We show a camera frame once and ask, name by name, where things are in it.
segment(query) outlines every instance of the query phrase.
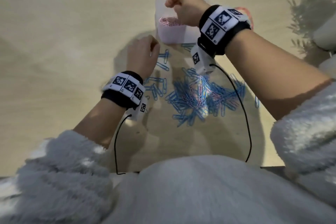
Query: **wristband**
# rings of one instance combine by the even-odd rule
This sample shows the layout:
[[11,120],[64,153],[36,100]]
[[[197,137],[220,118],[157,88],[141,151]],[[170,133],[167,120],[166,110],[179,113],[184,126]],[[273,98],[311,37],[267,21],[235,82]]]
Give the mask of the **wristband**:
[[137,107],[145,92],[142,84],[142,78],[135,72],[118,73],[103,87],[101,98],[107,98],[121,107]]
[[236,9],[213,5],[199,21],[201,36],[197,44],[212,58],[216,54],[224,55],[229,42],[244,29],[251,29],[247,15]]

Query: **fuzzy sleeve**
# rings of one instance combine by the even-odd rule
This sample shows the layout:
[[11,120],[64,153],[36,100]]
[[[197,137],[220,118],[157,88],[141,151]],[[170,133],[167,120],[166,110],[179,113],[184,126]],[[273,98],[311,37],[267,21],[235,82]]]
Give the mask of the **fuzzy sleeve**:
[[295,181],[336,206],[336,82],[277,121],[271,139]]
[[74,131],[45,140],[0,184],[0,223],[99,223],[112,206],[103,147]]

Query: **table top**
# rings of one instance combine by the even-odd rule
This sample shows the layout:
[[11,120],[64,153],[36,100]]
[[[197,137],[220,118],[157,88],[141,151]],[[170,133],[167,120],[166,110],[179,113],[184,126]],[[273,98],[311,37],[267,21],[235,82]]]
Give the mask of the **table top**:
[[[0,176],[11,175],[43,138],[72,129],[97,103],[101,86],[125,70],[126,47],[155,34],[155,0],[0,0]],[[334,0],[210,0],[247,8],[254,30],[281,48],[318,63],[327,54],[312,48],[309,34],[336,10]],[[169,49],[170,71],[153,76],[172,81],[192,67],[180,45]],[[242,80],[225,56],[216,61]],[[219,71],[211,81],[229,88]],[[249,163],[283,165],[270,141],[274,119],[247,89],[244,99],[252,136]],[[126,121],[117,143],[120,171],[140,171],[180,156],[220,154],[244,160],[249,151],[241,108],[177,128],[174,108],[164,98],[149,100],[142,122]]]

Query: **black and white square pattern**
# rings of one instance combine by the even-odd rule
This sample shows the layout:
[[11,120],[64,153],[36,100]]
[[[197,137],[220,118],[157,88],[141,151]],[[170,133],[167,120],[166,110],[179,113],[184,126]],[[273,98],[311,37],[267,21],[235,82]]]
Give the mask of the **black and white square pattern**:
[[200,57],[198,56],[197,52],[192,56],[192,60],[194,61],[194,65],[196,65],[199,62]]
[[143,94],[144,92],[139,88],[137,88],[134,92],[134,96],[139,100],[141,100]]
[[136,86],[137,85],[134,82],[132,82],[131,80],[127,80],[123,89],[127,89],[127,90],[133,92],[135,90]]
[[113,80],[112,84],[116,84],[116,85],[122,86],[122,85],[124,84],[124,82],[125,82],[126,79],[127,79],[127,78],[124,78],[124,77],[121,77],[121,76],[117,76],[117,77]]
[[146,104],[142,103],[142,104],[141,104],[140,111],[141,111],[141,112],[145,112],[145,110],[146,110]]
[[233,13],[234,15],[243,15],[241,12],[237,11],[236,9],[228,9],[228,11]]
[[205,31],[205,35],[207,35],[207,37],[212,40],[214,39],[218,31],[219,31],[219,27],[215,23],[211,23],[208,29]]
[[214,19],[219,25],[223,26],[226,22],[228,22],[232,16],[228,14],[226,11],[222,11],[219,15]]

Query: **gray fleece jacket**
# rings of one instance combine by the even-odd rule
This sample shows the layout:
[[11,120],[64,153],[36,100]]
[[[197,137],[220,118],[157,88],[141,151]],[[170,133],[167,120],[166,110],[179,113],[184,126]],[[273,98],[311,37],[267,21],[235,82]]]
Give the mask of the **gray fleece jacket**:
[[336,223],[336,83],[277,121],[271,139],[293,183],[224,156],[117,180],[101,146],[65,131],[1,181],[0,223]]

